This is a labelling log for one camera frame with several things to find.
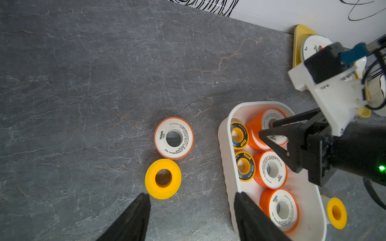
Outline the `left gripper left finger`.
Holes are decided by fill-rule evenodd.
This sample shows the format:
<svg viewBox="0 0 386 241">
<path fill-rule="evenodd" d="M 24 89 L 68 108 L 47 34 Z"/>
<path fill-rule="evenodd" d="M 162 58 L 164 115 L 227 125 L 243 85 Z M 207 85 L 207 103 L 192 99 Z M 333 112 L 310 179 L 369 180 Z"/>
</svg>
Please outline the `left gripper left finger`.
<svg viewBox="0 0 386 241">
<path fill-rule="evenodd" d="M 149 194 L 139 194 L 97 241 L 145 240 L 150 211 Z"/>
</svg>

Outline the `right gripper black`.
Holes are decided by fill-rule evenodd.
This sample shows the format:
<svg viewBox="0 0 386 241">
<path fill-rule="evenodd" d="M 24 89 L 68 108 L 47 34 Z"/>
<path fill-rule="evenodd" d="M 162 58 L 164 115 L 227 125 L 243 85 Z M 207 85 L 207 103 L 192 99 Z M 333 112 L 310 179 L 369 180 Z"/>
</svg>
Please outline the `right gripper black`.
<svg viewBox="0 0 386 241">
<path fill-rule="evenodd" d="M 307 180 L 324 186 L 336 169 L 329 162 L 333 137 L 325 120 L 310 121 L 319 114 L 319 108 L 274 121 L 271 128 L 259 132 L 259 138 L 267 144 L 294 172 L 307 170 Z M 286 149 L 270 137 L 287 138 Z"/>
</svg>

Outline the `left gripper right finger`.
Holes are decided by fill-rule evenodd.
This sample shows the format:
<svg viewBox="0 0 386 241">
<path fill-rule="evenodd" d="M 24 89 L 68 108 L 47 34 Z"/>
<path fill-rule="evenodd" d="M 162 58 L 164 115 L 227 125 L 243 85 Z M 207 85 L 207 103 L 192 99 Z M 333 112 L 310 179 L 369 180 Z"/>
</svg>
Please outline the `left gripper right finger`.
<svg viewBox="0 0 386 241">
<path fill-rule="evenodd" d="M 242 241 L 290 241 L 245 193 L 237 192 L 234 200 L 237 230 Z"/>
</svg>

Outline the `orange sealing tape roll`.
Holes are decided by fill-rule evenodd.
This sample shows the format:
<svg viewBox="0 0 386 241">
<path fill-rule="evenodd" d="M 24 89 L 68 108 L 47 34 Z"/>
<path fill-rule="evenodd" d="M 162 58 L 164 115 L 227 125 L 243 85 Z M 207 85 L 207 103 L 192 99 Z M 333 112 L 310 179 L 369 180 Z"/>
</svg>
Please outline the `orange sealing tape roll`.
<svg viewBox="0 0 386 241">
<path fill-rule="evenodd" d="M 253 156 L 256 162 L 254 180 L 260 186 L 277 190 L 287 180 L 287 166 L 274 151 L 259 152 Z"/>
<path fill-rule="evenodd" d="M 248 145 L 258 151 L 268 151 L 271 148 L 259 137 L 259 132 L 273 127 L 273 122 L 285 119 L 286 115 L 279 109 L 270 108 L 258 113 L 246 124 L 249 135 Z"/>
<path fill-rule="evenodd" d="M 265 189 L 259 203 L 262 211 L 284 233 L 293 232 L 299 222 L 300 211 L 294 196 L 286 189 Z"/>
<path fill-rule="evenodd" d="M 163 157 L 171 160 L 184 158 L 192 150 L 195 142 L 191 125 L 179 118 L 164 119 L 154 133 L 154 144 Z"/>
</svg>

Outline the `yellow black tape roll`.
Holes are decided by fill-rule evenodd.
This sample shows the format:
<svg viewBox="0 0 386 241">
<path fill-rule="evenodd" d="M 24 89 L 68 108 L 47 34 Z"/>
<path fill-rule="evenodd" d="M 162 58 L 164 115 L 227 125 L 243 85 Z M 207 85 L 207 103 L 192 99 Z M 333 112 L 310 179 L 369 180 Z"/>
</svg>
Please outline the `yellow black tape roll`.
<svg viewBox="0 0 386 241">
<path fill-rule="evenodd" d="M 230 125 L 233 148 L 244 149 L 249 143 L 249 134 L 246 126 L 240 122 L 232 122 Z"/>
<path fill-rule="evenodd" d="M 248 152 L 240 151 L 236 153 L 236 164 L 239 180 L 242 182 L 250 181 L 255 175 L 255 160 Z"/>
</svg>

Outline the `white plastic storage box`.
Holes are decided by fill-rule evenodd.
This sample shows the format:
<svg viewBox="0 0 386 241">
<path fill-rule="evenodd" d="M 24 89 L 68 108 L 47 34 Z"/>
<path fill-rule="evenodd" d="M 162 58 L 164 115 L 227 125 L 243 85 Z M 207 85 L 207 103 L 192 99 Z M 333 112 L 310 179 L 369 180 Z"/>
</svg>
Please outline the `white plastic storage box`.
<svg viewBox="0 0 386 241">
<path fill-rule="evenodd" d="M 231 222 L 236 233 L 238 232 L 238 227 L 234 208 L 235 194 L 237 192 L 245 192 L 255 203 L 259 203 L 265 188 L 258 185 L 254 180 L 248 182 L 239 180 L 230 124 L 233 121 L 246 124 L 259 112 L 270 108 L 281 110 L 285 116 L 294 115 L 294 112 L 287 105 L 278 101 L 244 102 L 230 111 L 218 129 L 218 140 L 231 212 Z M 288 238 L 293 241 L 325 240 L 327 223 L 319 188 L 308 182 L 307 170 L 304 169 L 298 174 L 289 171 L 284 188 L 295 197 L 300 211 L 298 226 L 293 232 L 287 234 Z"/>
</svg>

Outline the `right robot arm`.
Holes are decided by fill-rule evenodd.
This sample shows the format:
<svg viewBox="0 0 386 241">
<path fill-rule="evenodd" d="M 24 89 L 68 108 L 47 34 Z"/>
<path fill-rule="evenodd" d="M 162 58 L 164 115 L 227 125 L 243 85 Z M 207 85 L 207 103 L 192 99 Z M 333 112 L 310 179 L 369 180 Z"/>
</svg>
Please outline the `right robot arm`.
<svg viewBox="0 0 386 241">
<path fill-rule="evenodd" d="M 259 138 L 294 172 L 323 186 L 336 170 L 386 184 L 386 127 L 351 122 L 339 137 L 319 108 L 273 122 Z"/>
</svg>

